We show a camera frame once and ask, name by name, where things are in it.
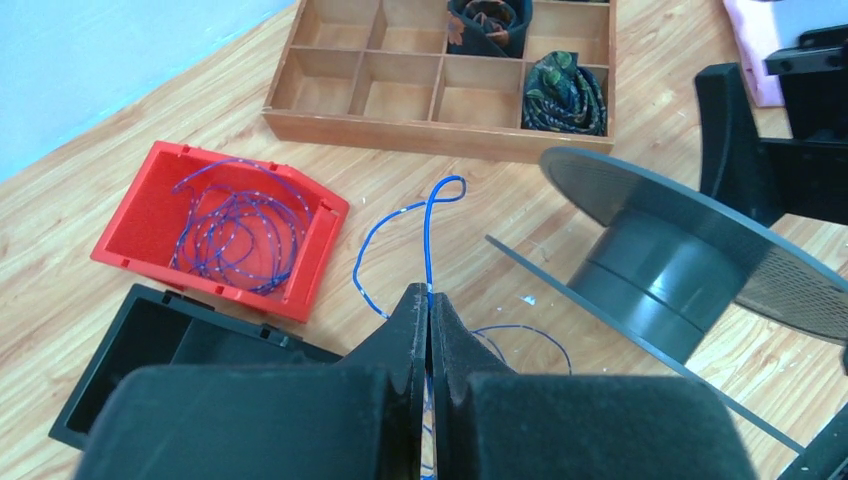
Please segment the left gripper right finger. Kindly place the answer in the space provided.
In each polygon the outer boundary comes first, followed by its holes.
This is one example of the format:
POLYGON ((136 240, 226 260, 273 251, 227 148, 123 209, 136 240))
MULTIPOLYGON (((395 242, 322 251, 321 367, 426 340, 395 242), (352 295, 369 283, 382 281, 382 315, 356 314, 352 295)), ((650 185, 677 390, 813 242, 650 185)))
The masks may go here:
POLYGON ((752 479, 730 415, 672 376, 530 375, 508 368, 448 297, 430 309, 441 479, 752 479))

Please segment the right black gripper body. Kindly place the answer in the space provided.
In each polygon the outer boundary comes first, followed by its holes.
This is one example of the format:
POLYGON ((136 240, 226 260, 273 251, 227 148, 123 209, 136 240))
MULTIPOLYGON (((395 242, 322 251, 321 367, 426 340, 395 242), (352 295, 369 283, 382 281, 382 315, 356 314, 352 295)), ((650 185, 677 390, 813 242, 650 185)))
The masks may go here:
POLYGON ((765 59, 778 77, 792 141, 781 156, 784 208, 847 223, 847 3, 776 1, 781 45, 765 59))

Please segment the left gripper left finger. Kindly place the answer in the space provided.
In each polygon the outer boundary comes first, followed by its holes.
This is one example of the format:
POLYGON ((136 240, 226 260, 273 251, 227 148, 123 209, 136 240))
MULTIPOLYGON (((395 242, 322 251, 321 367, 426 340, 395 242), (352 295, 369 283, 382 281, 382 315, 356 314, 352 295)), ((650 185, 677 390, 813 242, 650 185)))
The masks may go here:
POLYGON ((415 479, 425 289, 332 364, 155 365, 118 384, 79 479, 415 479))

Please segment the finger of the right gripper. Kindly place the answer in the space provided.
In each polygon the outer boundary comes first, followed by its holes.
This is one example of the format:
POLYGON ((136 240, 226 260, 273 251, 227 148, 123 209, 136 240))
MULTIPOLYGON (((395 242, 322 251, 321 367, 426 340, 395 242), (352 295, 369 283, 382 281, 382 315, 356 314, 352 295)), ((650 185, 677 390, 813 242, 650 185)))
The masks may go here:
POLYGON ((785 213, 740 66, 709 65, 694 79, 701 126, 699 191, 768 228, 785 213))
POLYGON ((790 480, 847 480, 847 405, 784 470, 790 480))

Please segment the black cable spool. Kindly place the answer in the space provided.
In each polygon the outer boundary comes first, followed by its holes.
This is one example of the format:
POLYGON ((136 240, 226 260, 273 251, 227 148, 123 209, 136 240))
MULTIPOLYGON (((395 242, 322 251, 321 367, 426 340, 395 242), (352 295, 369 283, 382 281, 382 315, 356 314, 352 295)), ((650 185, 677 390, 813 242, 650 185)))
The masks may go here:
POLYGON ((539 166, 604 231, 568 281, 523 266, 676 373, 731 304, 833 343, 847 282, 748 216, 668 177, 573 147, 539 166))

